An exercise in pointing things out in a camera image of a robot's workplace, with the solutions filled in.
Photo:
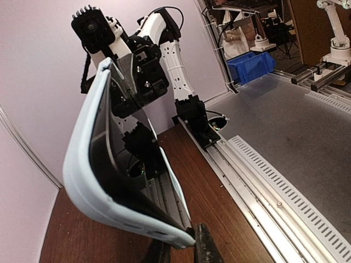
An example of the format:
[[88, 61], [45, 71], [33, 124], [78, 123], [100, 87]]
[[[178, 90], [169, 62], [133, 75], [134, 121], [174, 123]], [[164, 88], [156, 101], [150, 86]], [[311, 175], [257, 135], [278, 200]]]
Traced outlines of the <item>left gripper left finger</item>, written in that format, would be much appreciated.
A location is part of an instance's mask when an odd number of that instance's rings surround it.
[[153, 239], [144, 256], [144, 263], [170, 263], [171, 262], [171, 245], [156, 239]]

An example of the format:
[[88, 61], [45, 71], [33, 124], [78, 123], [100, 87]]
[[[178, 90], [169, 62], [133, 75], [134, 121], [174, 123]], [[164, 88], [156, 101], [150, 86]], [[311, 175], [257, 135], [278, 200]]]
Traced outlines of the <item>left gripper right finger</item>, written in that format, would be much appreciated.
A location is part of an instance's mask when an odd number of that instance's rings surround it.
[[195, 263], [224, 263], [224, 259], [206, 224], [201, 223], [196, 226], [195, 241]]

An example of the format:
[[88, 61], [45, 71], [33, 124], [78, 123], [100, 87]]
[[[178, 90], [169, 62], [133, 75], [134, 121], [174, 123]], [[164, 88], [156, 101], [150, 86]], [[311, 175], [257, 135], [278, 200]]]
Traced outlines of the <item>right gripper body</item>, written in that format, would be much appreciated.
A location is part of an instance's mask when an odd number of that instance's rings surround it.
[[161, 50], [149, 37], [132, 35], [127, 41], [134, 54], [137, 86], [142, 107], [136, 107], [122, 90], [122, 77], [118, 65], [111, 69], [110, 100], [114, 116], [128, 117], [167, 93], [169, 82], [160, 64]]

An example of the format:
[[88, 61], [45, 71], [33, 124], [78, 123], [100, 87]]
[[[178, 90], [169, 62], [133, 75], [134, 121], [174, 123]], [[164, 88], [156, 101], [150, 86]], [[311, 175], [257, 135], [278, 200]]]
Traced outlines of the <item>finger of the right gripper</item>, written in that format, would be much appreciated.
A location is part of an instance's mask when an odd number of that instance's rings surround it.
[[137, 73], [135, 69], [134, 54], [130, 53], [117, 60], [118, 69], [121, 71], [122, 90], [124, 95], [131, 99], [136, 107], [142, 107], [137, 86]]

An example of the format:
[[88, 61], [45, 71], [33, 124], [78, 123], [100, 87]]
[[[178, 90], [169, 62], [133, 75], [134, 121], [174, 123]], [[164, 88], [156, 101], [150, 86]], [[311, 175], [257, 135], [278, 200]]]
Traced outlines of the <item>black phone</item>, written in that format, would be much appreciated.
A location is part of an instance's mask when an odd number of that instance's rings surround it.
[[124, 83], [118, 72], [104, 70], [94, 117], [89, 161], [94, 175], [117, 204], [182, 230], [191, 227], [183, 191], [143, 110], [126, 118], [113, 112]]

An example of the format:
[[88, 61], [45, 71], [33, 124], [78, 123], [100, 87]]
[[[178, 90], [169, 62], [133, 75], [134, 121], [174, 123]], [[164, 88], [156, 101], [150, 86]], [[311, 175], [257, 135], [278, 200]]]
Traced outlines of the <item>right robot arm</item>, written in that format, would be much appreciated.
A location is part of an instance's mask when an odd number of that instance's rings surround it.
[[143, 17], [131, 36], [115, 18], [108, 17], [107, 23], [112, 58], [127, 84], [112, 86], [112, 113], [118, 119], [126, 150], [142, 166], [140, 173], [154, 178], [167, 170], [167, 159], [151, 133], [151, 125], [142, 124], [132, 115], [172, 87], [178, 117], [188, 123], [197, 142], [207, 147], [214, 140], [205, 104], [188, 82], [180, 55], [180, 29], [165, 7]]

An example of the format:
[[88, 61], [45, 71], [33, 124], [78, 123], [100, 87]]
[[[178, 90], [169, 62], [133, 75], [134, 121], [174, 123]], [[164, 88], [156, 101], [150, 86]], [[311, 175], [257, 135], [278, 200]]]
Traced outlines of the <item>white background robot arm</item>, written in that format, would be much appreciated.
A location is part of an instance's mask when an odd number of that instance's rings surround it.
[[345, 10], [350, 9], [350, 1], [323, 0], [317, 1], [316, 5], [327, 13], [334, 34], [330, 40], [330, 52], [323, 56], [323, 62], [350, 66], [350, 39], [344, 33], [336, 10], [336, 5], [341, 5]]

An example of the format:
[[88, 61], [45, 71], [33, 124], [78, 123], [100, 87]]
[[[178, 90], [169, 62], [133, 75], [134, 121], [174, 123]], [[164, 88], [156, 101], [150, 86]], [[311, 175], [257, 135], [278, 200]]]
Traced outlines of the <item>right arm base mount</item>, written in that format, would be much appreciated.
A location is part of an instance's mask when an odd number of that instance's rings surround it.
[[187, 127], [190, 134], [194, 137], [195, 141], [200, 145], [203, 150], [213, 146], [217, 141], [220, 140], [220, 136], [217, 134], [209, 124], [205, 126], [198, 125], [196, 121], [182, 120], [179, 116], [173, 116], [172, 121], [175, 125], [182, 121]]

